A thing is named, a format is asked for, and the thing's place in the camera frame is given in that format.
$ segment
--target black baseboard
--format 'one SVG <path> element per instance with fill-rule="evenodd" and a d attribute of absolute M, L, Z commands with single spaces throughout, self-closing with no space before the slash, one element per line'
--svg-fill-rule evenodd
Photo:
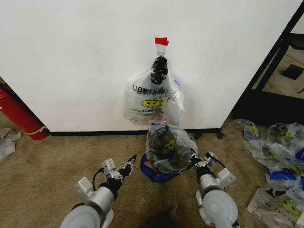
<path fill-rule="evenodd" d="M 185 129 L 188 133 L 218 133 L 221 128 Z M 140 131 L 98 131 L 98 132 L 50 132 L 52 136 L 95 136 L 95 135 L 139 135 L 147 134 L 147 130 Z"/>

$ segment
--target carpet floor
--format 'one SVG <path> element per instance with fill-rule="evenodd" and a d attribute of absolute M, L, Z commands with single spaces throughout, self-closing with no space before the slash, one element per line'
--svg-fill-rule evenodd
<path fill-rule="evenodd" d="M 19 131 L 0 113 L 0 128 Z M 264 228 L 246 207 L 255 191 L 265 183 L 266 168 L 255 161 L 242 143 L 241 127 L 228 118 L 225 135 L 203 134 L 197 140 L 200 155 L 214 152 L 237 180 L 226 187 L 238 206 L 242 228 Z M 52 137 L 31 140 L 22 132 L 16 152 L 0 162 L 0 226 L 3 228 L 58 228 L 71 208 L 82 201 L 74 189 L 86 176 L 89 180 L 101 163 L 113 158 L 120 166 L 132 155 L 137 161 L 113 204 L 111 228 L 204 228 L 195 193 L 196 173 L 186 173 L 161 185 L 152 184 L 140 171 L 145 153 L 145 135 Z M 96 183 L 101 183 L 100 174 Z"/>

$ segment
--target fire extinguisher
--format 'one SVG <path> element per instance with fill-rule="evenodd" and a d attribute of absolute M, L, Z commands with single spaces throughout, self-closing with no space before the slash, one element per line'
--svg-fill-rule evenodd
<path fill-rule="evenodd" d="M 0 84 L 0 110 L 33 140 L 48 136 L 47 128 L 7 84 Z"/>

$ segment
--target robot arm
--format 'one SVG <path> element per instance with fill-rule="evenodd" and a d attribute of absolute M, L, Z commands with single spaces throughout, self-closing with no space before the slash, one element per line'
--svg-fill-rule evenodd
<path fill-rule="evenodd" d="M 196 155 L 194 151 L 191 155 L 190 161 L 194 164 L 199 184 L 196 198 L 201 217 L 208 226 L 213 224 L 216 228 L 238 227 L 238 208 L 234 200 L 223 191 L 236 177 L 211 152 L 206 153 L 204 158 Z M 211 171 L 216 162 L 224 168 L 217 178 Z"/>
<path fill-rule="evenodd" d="M 79 206 L 65 217 L 60 228 L 107 228 L 111 223 L 114 213 L 112 203 L 118 196 L 118 190 L 124 183 L 125 177 L 132 174 L 136 155 L 131 157 L 115 171 L 113 159 L 107 159 L 102 163 L 101 169 L 96 173 L 105 173 L 105 182 L 95 190 L 95 176 L 93 185 L 83 177 L 75 186 L 78 192 L 85 198 L 82 206 Z"/>

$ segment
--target plastic bag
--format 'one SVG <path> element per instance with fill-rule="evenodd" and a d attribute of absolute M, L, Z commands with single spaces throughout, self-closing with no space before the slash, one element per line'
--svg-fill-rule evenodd
<path fill-rule="evenodd" d="M 248 141 L 260 139 L 262 137 L 259 129 L 253 122 L 246 119 L 238 119 L 235 120 L 235 122 L 237 122 L 239 125 L 241 125 L 244 128 L 243 136 Z"/>
<path fill-rule="evenodd" d="M 277 123 L 268 129 L 268 140 L 290 150 L 304 148 L 304 126 L 299 123 Z"/>
<path fill-rule="evenodd" d="M 148 130 L 147 159 L 158 171 L 181 173 L 189 169 L 191 151 L 197 153 L 194 139 L 183 129 L 173 125 L 154 124 Z"/>
<path fill-rule="evenodd" d="M 144 154 L 141 159 L 141 171 L 146 177 L 148 177 L 152 181 L 152 183 L 155 182 L 159 184 L 168 182 L 179 175 L 179 173 L 165 173 L 157 171 L 147 159 L 146 154 Z"/>
<path fill-rule="evenodd" d="M 179 126 L 185 113 L 180 84 L 168 72 L 166 58 L 158 57 L 150 71 L 129 81 L 124 116 L 135 124 Z"/>
<path fill-rule="evenodd" d="M 259 188 L 247 210 L 256 214 L 271 228 L 303 227 L 301 203 L 266 184 Z"/>
<path fill-rule="evenodd" d="M 15 140 L 21 137 L 21 133 L 15 134 L 10 128 L 0 129 L 0 161 L 15 152 Z"/>
<path fill-rule="evenodd" d="M 271 171 L 285 170 L 297 175 L 304 173 L 303 161 L 296 158 L 292 150 L 267 140 L 243 142 L 252 157 Z"/>

